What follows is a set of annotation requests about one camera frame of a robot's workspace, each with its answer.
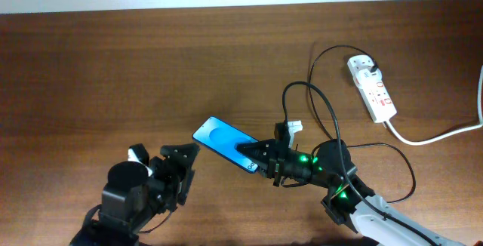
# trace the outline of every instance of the wood grain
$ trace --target wood grain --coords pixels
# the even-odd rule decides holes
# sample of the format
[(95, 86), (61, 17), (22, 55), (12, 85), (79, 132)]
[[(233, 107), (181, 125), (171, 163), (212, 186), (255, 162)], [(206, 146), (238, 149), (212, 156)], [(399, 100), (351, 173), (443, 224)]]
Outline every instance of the wood grain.
[[(144, 143), (188, 143), (215, 115), (257, 139), (283, 119), (281, 92), (306, 79), (310, 60), (344, 43), (379, 62), (412, 140), (476, 119), (483, 64), (483, 0), (433, 0), (100, 11), (0, 16), (0, 241), (68, 244), (100, 202), (107, 171)], [(327, 53), (313, 82), (331, 101), (349, 144), (387, 142), (414, 166), (417, 191), (396, 209), (441, 235), (474, 244), (483, 234), (483, 131), (406, 146), (374, 124), (346, 60)], [(331, 128), (321, 101), (317, 106)], [(299, 149), (326, 140), (306, 92), (288, 94), (302, 119)], [(411, 185), (390, 149), (352, 151), (360, 177), (386, 199)], [(203, 149), (185, 207), (143, 242), (290, 244), (356, 238), (319, 204), (323, 189), (282, 189)]]

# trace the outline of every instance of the wooden table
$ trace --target wooden table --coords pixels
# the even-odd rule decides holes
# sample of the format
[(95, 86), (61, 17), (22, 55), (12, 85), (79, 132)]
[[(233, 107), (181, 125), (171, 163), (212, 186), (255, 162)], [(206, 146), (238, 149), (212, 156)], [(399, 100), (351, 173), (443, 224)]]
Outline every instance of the wooden table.
[[(422, 140), (476, 119), (483, 64), (483, 0), (357, 2), (251, 8), (1, 15), (0, 241), (68, 244), (100, 203), (107, 171), (144, 143), (191, 142), (211, 115), (257, 139), (283, 120), (281, 92), (304, 80), (313, 58), (335, 44), (359, 46), (379, 62), (398, 115)], [(348, 144), (402, 149), (417, 191), (395, 208), (423, 226), (473, 245), (483, 238), (483, 130), (407, 146), (374, 124), (346, 60), (327, 53), (313, 82), (336, 111)], [(323, 121), (331, 119), (317, 100)], [(288, 93), (301, 119), (299, 150), (326, 140), (302, 87)], [(352, 150), (360, 177), (387, 200), (411, 186), (391, 149)], [(356, 238), (331, 222), (315, 186), (283, 189), (203, 149), (188, 201), (142, 241), (264, 245)], [(155, 218), (154, 225), (165, 215)]]

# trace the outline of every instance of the power strip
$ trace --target power strip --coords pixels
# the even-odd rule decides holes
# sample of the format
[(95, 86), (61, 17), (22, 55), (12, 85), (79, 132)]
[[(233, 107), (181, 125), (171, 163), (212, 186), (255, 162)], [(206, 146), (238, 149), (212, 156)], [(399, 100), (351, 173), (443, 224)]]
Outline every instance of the power strip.
[(372, 120), (381, 123), (388, 121), (397, 111), (383, 83), (383, 74), (379, 69), (371, 72), (373, 65), (373, 61), (367, 55), (352, 57), (347, 62)]

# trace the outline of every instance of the blue phone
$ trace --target blue phone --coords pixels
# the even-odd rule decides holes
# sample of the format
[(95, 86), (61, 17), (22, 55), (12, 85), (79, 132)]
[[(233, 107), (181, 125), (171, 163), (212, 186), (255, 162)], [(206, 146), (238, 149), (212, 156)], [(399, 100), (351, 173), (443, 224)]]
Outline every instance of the blue phone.
[(258, 169), (257, 164), (236, 150), (240, 143), (255, 143), (258, 140), (218, 118), (210, 117), (205, 121), (193, 134), (193, 139), (251, 174)]

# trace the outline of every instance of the robotic hand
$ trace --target robotic hand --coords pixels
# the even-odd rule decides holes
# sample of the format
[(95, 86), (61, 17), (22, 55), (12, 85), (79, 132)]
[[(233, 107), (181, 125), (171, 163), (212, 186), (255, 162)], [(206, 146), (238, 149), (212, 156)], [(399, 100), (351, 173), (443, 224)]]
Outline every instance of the robotic hand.
[[(129, 147), (129, 161), (114, 165), (107, 175), (102, 204), (85, 216), (71, 246), (138, 246), (137, 233), (149, 233), (184, 205), (195, 171), (198, 145), (163, 146), (165, 159), (149, 154), (143, 144)], [(99, 220), (92, 217), (99, 211)], [(170, 211), (156, 227), (140, 231), (156, 214)]]
[(284, 185), (289, 177), (299, 182), (296, 186), (312, 184), (328, 189), (321, 204), (329, 217), (380, 245), (463, 245), (422, 227), (375, 194), (355, 175), (357, 167), (342, 140), (322, 143), (312, 156), (289, 148), (289, 131), (286, 121), (278, 123), (275, 139), (238, 144), (236, 149), (258, 164), (264, 177), (275, 179), (273, 186)]

